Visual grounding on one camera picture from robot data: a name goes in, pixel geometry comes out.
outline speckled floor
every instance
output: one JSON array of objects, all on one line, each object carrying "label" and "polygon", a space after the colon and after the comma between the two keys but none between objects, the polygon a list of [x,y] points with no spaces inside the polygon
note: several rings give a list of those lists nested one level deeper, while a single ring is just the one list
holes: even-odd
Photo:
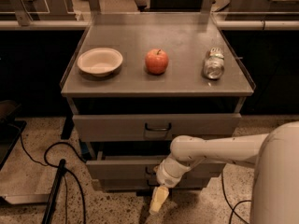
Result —
[{"label": "speckled floor", "polygon": [[[47,147],[60,141],[64,118],[29,118],[22,133],[23,142],[35,160],[43,162]],[[299,120],[299,116],[247,116],[240,121],[234,136],[269,133],[277,126]],[[72,132],[69,140],[78,150],[78,134]],[[93,189],[92,180],[84,163],[69,147],[52,149],[51,163],[66,159],[66,167],[78,176],[86,202],[87,223],[228,223],[230,209],[226,204],[221,178],[212,178],[203,190],[174,190],[157,216],[150,216],[150,197],[138,197],[134,192],[104,193]],[[0,171],[0,194],[25,195],[50,193],[56,169],[30,161],[21,148],[20,140]],[[224,168],[226,194],[232,205],[250,199],[253,170],[233,165]],[[66,175],[68,223],[82,223],[82,205],[78,186],[71,175]],[[62,181],[52,223],[65,222],[65,182]],[[46,206],[0,208],[0,223],[41,223]],[[238,208],[238,213],[249,219],[249,203]],[[234,217],[232,223],[242,223]]]}]

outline white robotic arm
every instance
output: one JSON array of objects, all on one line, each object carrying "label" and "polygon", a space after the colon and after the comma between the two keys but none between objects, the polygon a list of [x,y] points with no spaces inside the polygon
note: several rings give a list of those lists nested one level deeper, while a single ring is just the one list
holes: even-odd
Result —
[{"label": "white robotic arm", "polygon": [[168,189],[204,159],[255,169],[250,223],[299,223],[299,122],[288,123],[270,134],[204,140],[179,136],[170,155],[157,170],[150,206],[155,214],[166,200]]}]

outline bowl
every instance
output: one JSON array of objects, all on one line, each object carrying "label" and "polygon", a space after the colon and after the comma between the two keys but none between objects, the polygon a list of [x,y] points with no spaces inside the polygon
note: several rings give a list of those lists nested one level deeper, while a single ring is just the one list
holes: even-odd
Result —
[{"label": "bowl", "polygon": [[105,77],[121,66],[122,55],[115,49],[90,49],[78,57],[78,68],[96,77]]}]

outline silver can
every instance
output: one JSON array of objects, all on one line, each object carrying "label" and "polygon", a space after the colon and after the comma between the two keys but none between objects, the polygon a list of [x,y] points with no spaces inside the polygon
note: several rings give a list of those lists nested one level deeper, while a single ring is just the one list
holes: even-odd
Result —
[{"label": "silver can", "polygon": [[219,79],[224,73],[224,56],[220,48],[212,48],[205,60],[204,76],[209,79]]}]

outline red apple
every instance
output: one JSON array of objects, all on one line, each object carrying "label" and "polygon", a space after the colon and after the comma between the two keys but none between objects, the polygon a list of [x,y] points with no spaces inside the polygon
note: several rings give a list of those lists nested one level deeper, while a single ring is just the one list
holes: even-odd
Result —
[{"label": "red apple", "polygon": [[162,49],[150,50],[145,58],[148,71],[154,75],[160,75],[165,72],[168,66],[168,55]]}]

